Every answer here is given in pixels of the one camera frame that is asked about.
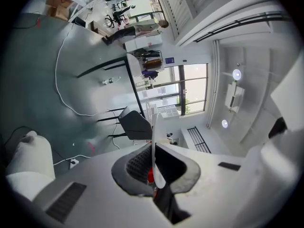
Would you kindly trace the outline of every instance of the white cabinet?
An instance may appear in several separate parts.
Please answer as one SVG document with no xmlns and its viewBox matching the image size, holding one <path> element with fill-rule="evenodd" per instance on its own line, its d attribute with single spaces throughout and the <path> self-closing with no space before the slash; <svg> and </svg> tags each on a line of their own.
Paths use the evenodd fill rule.
<svg viewBox="0 0 304 228">
<path fill-rule="evenodd" d="M 129 40 L 125 43 L 127 52 L 133 52 L 137 49 L 149 49 L 149 46 L 158 45 L 162 43 L 162 37 L 160 35 L 139 37 L 133 40 Z"/>
</svg>

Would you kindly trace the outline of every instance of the red component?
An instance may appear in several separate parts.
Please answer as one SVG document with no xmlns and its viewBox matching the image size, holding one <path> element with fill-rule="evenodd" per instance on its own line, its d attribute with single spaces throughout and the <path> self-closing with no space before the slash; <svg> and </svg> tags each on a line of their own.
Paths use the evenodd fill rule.
<svg viewBox="0 0 304 228">
<path fill-rule="evenodd" d="M 154 182 L 153 169 L 152 169 L 152 167 L 150 168 L 149 173 L 148 173 L 148 182 L 149 182 L 149 183 Z"/>
<path fill-rule="evenodd" d="M 87 142 L 87 144 L 92 148 L 92 155 L 94 155 L 95 147 L 90 142 Z"/>
<path fill-rule="evenodd" d="M 37 28 L 40 28 L 40 17 L 37 19 Z"/>
</svg>

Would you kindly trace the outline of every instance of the black chair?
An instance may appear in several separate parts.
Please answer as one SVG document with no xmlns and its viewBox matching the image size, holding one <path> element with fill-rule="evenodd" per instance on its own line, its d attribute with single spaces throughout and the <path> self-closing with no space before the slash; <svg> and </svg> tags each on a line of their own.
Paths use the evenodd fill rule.
<svg viewBox="0 0 304 228">
<path fill-rule="evenodd" d="M 108 15 L 108 14 L 107 14 L 107 16 L 108 16 L 108 18 L 105 18 L 105 20 L 108 20 L 108 21 L 111 22 L 110 25 L 106 22 L 106 24 L 107 24 L 107 26 L 108 26 L 109 28 L 110 28 L 110 27 L 115 28 L 114 23 L 117 23 L 117 24 L 121 25 L 121 21 L 123 21 L 123 20 L 125 19 L 124 15 L 116 16 L 116 17 L 114 17 L 114 18 L 112 18 L 112 17 L 111 17 L 110 15 Z"/>
<path fill-rule="evenodd" d="M 98 120 L 107 121 L 111 119 L 118 119 L 119 123 L 123 129 L 124 133 L 109 135 L 109 137 L 117 138 L 122 136 L 127 136 L 130 140 L 150 140 L 152 139 L 152 126 L 148 120 L 146 120 L 141 114 L 137 111 L 130 111 L 129 107 L 123 109 L 117 117 L 111 117 L 106 119 Z"/>
</svg>

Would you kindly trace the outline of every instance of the blue sign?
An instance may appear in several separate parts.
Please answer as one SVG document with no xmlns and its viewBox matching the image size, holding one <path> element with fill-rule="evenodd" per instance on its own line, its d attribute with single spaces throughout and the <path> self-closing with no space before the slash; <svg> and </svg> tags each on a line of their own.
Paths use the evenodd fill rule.
<svg viewBox="0 0 304 228">
<path fill-rule="evenodd" d="M 173 57 L 166 58 L 166 64 L 170 64 L 170 63 L 174 63 Z"/>
</svg>

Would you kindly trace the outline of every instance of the power strip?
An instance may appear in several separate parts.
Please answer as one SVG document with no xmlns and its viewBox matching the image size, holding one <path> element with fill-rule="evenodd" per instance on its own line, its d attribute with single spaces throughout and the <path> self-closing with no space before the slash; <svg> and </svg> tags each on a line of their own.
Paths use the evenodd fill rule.
<svg viewBox="0 0 304 228">
<path fill-rule="evenodd" d="M 79 161 L 76 159 L 71 159 L 70 160 L 70 169 L 72 169 L 74 166 L 76 166 L 77 164 L 79 164 Z"/>
</svg>

